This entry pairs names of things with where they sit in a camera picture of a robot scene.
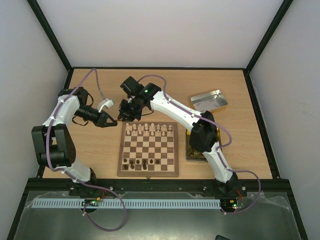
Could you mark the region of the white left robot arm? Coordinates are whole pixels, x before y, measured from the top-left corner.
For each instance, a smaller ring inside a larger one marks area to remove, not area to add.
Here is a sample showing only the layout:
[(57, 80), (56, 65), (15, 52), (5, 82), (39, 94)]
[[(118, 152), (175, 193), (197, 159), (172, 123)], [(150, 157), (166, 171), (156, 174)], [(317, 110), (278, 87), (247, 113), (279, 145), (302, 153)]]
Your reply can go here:
[(104, 109), (113, 106), (113, 101), (103, 98), (96, 108), (87, 104), (92, 96), (83, 87), (63, 89), (58, 94), (57, 104), (51, 116), (40, 126), (31, 130), (31, 136), (37, 162), (53, 172), (68, 175), (75, 183), (93, 185), (97, 178), (94, 171), (77, 159), (76, 147), (68, 126), (76, 117), (85, 124), (96, 127), (115, 127), (117, 121)]

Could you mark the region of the wooden chessboard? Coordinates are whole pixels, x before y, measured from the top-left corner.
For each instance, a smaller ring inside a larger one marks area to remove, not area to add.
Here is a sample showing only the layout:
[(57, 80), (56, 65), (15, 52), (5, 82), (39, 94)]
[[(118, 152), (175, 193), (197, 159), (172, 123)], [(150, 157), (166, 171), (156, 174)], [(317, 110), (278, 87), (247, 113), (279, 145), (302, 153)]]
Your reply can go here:
[[(147, 169), (143, 169), (147, 160)], [(122, 124), (118, 177), (177, 178), (179, 176), (178, 125), (176, 122), (126, 122)]]

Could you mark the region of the gold tin tray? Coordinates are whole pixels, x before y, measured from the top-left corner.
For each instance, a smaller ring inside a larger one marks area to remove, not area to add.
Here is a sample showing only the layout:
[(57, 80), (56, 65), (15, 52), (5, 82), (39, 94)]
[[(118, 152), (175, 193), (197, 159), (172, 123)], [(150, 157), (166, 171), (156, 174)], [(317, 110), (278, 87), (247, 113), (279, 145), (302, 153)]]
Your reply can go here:
[(188, 162), (207, 163), (207, 159), (203, 153), (196, 151), (189, 143), (191, 132), (185, 131), (185, 158)]

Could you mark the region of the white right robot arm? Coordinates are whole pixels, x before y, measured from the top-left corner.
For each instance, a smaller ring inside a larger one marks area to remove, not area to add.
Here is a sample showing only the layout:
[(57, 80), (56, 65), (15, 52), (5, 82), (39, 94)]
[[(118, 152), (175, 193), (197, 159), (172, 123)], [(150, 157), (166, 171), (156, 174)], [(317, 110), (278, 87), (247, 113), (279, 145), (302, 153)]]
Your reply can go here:
[(215, 123), (211, 112), (202, 113), (188, 108), (167, 95), (165, 87), (153, 83), (142, 85), (131, 76), (120, 88), (126, 93), (127, 99), (120, 103), (119, 120), (140, 120), (145, 107), (171, 117), (190, 132), (189, 144), (194, 150), (202, 153), (211, 166), (218, 191), (224, 196), (229, 196), (235, 191), (238, 177), (223, 155), (218, 137), (218, 130), (222, 129), (222, 126)]

